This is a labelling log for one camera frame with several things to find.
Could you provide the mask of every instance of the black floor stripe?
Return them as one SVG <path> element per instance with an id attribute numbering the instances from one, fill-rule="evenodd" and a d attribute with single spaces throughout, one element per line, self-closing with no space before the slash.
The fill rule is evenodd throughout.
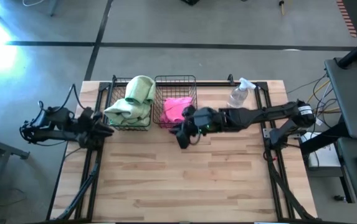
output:
<path id="1" fill-rule="evenodd" d="M 250 45 L 250 44 L 169 44 L 169 43 L 101 43 L 101 47 L 170 48 L 170 49 L 238 49 L 238 50 L 315 50 L 350 51 L 345 46 L 297 46 L 297 45 Z"/>
<path id="2" fill-rule="evenodd" d="M 85 72 L 84 81 L 91 80 L 93 68 L 95 66 L 95 61 L 97 60 L 97 57 L 98 57 L 99 46 L 102 41 L 103 34 L 105 33 L 106 24 L 108 22 L 109 12 L 110 12 L 110 8 L 112 6 L 112 2 L 113 2 L 113 0 L 108 0 L 106 8 L 105 8 L 105 12 L 103 12 L 101 25 L 99 27 L 97 39 L 95 41 L 95 46 L 92 50 L 90 62 L 88 63 L 87 71 Z"/>
<path id="3" fill-rule="evenodd" d="M 93 47 L 95 42 L 58 42 L 58 41 L 8 41 L 6 45 L 14 46 L 50 46 L 50 47 Z"/>

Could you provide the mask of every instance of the green towel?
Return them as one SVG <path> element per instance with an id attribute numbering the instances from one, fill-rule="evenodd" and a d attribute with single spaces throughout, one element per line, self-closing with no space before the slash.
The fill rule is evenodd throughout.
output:
<path id="1" fill-rule="evenodd" d="M 131 104 L 125 99 L 119 99 L 104 113 L 113 124 L 137 123 L 139 120 L 149 118 L 151 106 L 146 104 Z"/>
<path id="2" fill-rule="evenodd" d="M 129 103 L 151 105 L 155 100 L 155 91 L 155 81 L 139 75 L 127 83 L 125 99 Z"/>

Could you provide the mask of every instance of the table leg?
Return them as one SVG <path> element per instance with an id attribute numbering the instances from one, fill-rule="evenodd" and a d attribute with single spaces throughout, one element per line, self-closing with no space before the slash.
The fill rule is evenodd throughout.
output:
<path id="1" fill-rule="evenodd" d="M 0 150 L 10 152 L 12 155 L 20 156 L 21 159 L 27 159 L 30 152 L 25 152 L 12 146 L 0 142 Z"/>

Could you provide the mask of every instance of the white label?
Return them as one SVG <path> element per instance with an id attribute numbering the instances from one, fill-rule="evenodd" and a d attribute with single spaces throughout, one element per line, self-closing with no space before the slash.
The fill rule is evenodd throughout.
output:
<path id="1" fill-rule="evenodd" d="M 305 110 L 305 111 L 301 111 L 300 112 L 302 115 L 305 115 L 305 114 L 313 114 L 313 112 L 311 110 Z"/>
<path id="2" fill-rule="evenodd" d="M 311 110 L 311 106 L 301 106 L 298 108 L 299 111 L 303 111 L 303 110 Z"/>
<path id="3" fill-rule="evenodd" d="M 321 126 L 322 121 L 318 118 L 315 118 L 315 124 L 317 124 L 318 126 Z"/>

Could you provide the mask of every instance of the cable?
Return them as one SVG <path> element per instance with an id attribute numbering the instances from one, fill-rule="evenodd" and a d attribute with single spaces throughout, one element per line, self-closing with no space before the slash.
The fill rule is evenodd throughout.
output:
<path id="1" fill-rule="evenodd" d="M 36 144 L 36 145 L 39 145 L 39 146 L 56 146 L 56 145 L 59 145 L 59 144 L 62 144 L 62 143 L 65 143 L 66 141 L 61 141 L 61 142 L 58 142 L 58 143 L 55 143 L 55 144 L 39 144 L 39 143 L 33 143 L 33 144 Z"/>
<path id="2" fill-rule="evenodd" d="M 282 15 L 285 15 L 285 9 L 283 8 L 283 3 L 280 5 L 280 12 L 282 13 Z"/>
<path id="3" fill-rule="evenodd" d="M 286 92 L 286 94 L 292 93 L 292 92 L 298 90 L 299 88 L 302 88 L 302 87 L 308 86 L 308 85 L 310 85 L 310 84 L 312 84 L 312 83 L 315 83 L 315 82 L 317 82 L 318 80 L 320 80 L 320 78 L 317 79 L 317 80 L 314 80 L 314 81 L 312 81 L 312 82 L 309 82 L 309 83 L 307 83 L 307 84 L 304 84 L 304 85 L 302 85 L 302 86 L 299 86 L 299 87 L 297 87 L 297 88 L 294 89 L 294 90 L 290 90 L 290 91 Z"/>
<path id="4" fill-rule="evenodd" d="M 35 2 L 35 3 L 32 3 L 32 4 L 26 4 L 25 0 L 22 0 L 22 4 L 23 4 L 24 6 L 26 6 L 26 7 L 30 7 L 30 6 L 38 5 L 38 4 L 42 3 L 43 1 L 45 1 L 45 0 L 39 0 L 39 1 L 37 1 L 37 2 Z"/>
<path id="5" fill-rule="evenodd" d="M 320 89 L 321 89 L 324 85 L 326 85 L 327 83 L 328 83 L 328 82 L 325 82 L 322 86 L 320 86 L 320 87 L 317 89 L 317 91 L 320 90 Z M 317 84 L 318 84 L 318 82 L 314 85 L 314 88 L 313 88 L 313 95 L 314 95 L 314 96 L 315 96 L 315 87 L 317 86 Z M 318 119 L 318 108 L 320 107 L 321 101 L 317 98 L 317 96 L 315 96 L 315 98 L 318 100 L 318 103 L 317 103 L 317 112 L 315 113 L 315 118 Z M 313 131 L 311 132 L 310 138 L 313 137 L 313 134 L 314 134 L 314 132 L 315 132 L 315 126 L 316 126 L 316 125 L 317 125 L 317 124 L 314 124 Z"/>
<path id="6" fill-rule="evenodd" d="M 324 103 L 323 100 L 325 99 L 326 95 L 329 94 L 329 93 L 332 91 L 332 90 L 330 90 L 330 91 L 328 92 L 329 86 L 330 86 L 330 82 L 329 82 L 327 88 L 325 89 L 325 92 L 324 92 L 323 95 L 322 95 L 322 99 L 321 99 L 321 102 L 322 102 L 322 103 Z"/>
<path id="7" fill-rule="evenodd" d="M 332 108 L 332 109 L 328 109 L 328 110 L 323 110 L 322 113 L 327 113 L 327 112 L 336 112 L 336 113 L 340 113 L 340 111 L 334 111 L 340 109 L 339 107 L 336 108 Z"/>
<path id="8" fill-rule="evenodd" d="M 324 106 L 326 107 L 329 107 L 330 105 L 333 105 L 334 103 L 336 103 L 337 99 L 336 98 L 333 98 L 333 99 L 329 99 L 327 100 L 325 103 L 323 103 L 324 105 L 323 106 L 320 106 L 319 108 L 323 108 Z"/>
<path id="9" fill-rule="evenodd" d="M 27 195 L 23 190 L 17 189 L 17 188 L 11 188 L 10 190 L 16 190 L 16 191 L 20 192 L 21 194 L 23 194 L 24 197 L 22 199 L 16 200 L 16 201 L 11 202 L 11 203 L 0 204 L 0 207 L 8 207 L 10 205 L 14 205 L 16 203 L 19 203 L 19 202 L 22 202 L 24 200 L 27 200 Z"/>
<path id="10" fill-rule="evenodd" d="M 317 163 L 318 163 L 317 168 L 320 168 L 320 159 L 319 159 L 319 158 L 318 158 L 318 156 L 317 156 L 317 152 L 316 152 L 316 151 L 314 151 L 314 154 L 315 154 L 315 157 L 316 157 L 316 159 L 317 159 Z"/>
<path id="11" fill-rule="evenodd" d="M 33 120 L 30 122 L 30 126 L 33 124 L 34 121 L 36 121 L 36 120 L 38 119 L 38 117 L 41 115 L 41 112 L 42 112 L 42 111 L 44 111 L 44 112 L 46 112 L 46 113 L 49 113 L 49 114 L 53 114 L 53 113 L 56 113 L 56 112 L 60 111 L 60 110 L 66 105 L 67 101 L 69 100 L 70 94 L 72 93 L 72 90 L 74 91 L 74 95 L 75 95 L 75 97 L 76 97 L 77 103 L 80 105 L 80 107 L 81 107 L 82 109 L 85 109 L 84 106 L 83 106 L 83 105 L 81 104 L 81 102 L 80 102 L 80 99 L 79 99 L 79 96 L 78 96 L 77 90 L 76 90 L 76 85 L 73 83 L 72 86 L 69 88 L 69 92 L 67 93 L 67 96 L 66 96 L 66 99 L 65 99 L 64 103 L 62 104 L 62 106 L 58 107 L 56 110 L 50 111 L 50 110 L 44 109 L 44 103 L 43 103 L 41 100 L 38 101 L 38 105 L 39 105 L 39 107 L 40 107 L 40 112 L 39 112 L 39 114 L 37 115 L 37 117 L 36 117 L 35 119 L 33 119 Z M 39 146 L 56 146 L 56 145 L 58 145 L 58 144 L 62 144 L 62 143 L 64 143 L 64 142 L 66 142 L 66 141 L 61 141 L 61 142 L 58 142 L 58 143 L 55 143 L 55 144 L 49 144 L 49 145 L 47 145 L 47 144 L 34 143 L 34 142 L 32 142 L 29 138 L 26 138 L 26 137 L 23 135 L 22 127 L 19 128 L 19 132 L 20 132 L 20 134 L 21 134 L 21 137 L 22 137 L 24 140 L 28 141 L 29 143 L 36 144 L 36 145 L 39 145 Z"/>
<path id="12" fill-rule="evenodd" d="M 67 93 L 66 100 L 64 101 L 62 106 L 60 106 L 58 109 L 56 109 L 55 111 L 49 111 L 49 110 L 44 109 L 44 103 L 41 100 L 38 101 L 40 109 L 42 111 L 45 111 L 45 112 L 48 112 L 48 113 L 56 113 L 56 112 L 60 111 L 66 105 L 67 101 L 69 100 L 69 97 L 70 97 L 70 94 L 72 93 L 72 90 L 74 90 L 74 95 L 76 97 L 77 103 L 80 105 L 81 108 L 85 109 L 83 107 L 83 105 L 81 104 L 81 102 L 80 102 L 79 96 L 77 95 L 76 85 L 75 84 L 72 84 L 72 86 L 69 89 L 69 92 Z"/>
<path id="13" fill-rule="evenodd" d="M 308 98 L 307 103 L 310 102 L 310 100 L 313 98 L 313 96 L 318 100 L 318 98 L 315 96 L 316 93 L 318 93 L 318 91 L 320 91 L 324 86 L 326 86 L 328 83 L 330 83 L 330 81 L 326 81 L 324 84 L 322 84 L 322 86 L 318 87 L 317 90 L 315 90 L 315 87 L 317 86 L 317 84 L 314 86 L 314 90 L 313 90 L 313 94 Z"/>
<path id="14" fill-rule="evenodd" d="M 297 147 L 297 148 L 300 148 L 300 146 L 296 146 L 296 145 L 293 145 L 293 144 L 285 144 L 286 146 L 291 146 L 291 147 Z"/>
<path id="15" fill-rule="evenodd" d="M 66 159 L 68 156 L 70 156 L 71 154 L 77 152 L 77 151 L 80 150 L 80 149 L 82 149 L 82 148 L 80 147 L 80 148 L 78 148 L 78 149 L 75 149 L 75 150 L 71 151 L 70 153 L 68 153 L 68 154 L 65 156 L 64 159 Z"/>

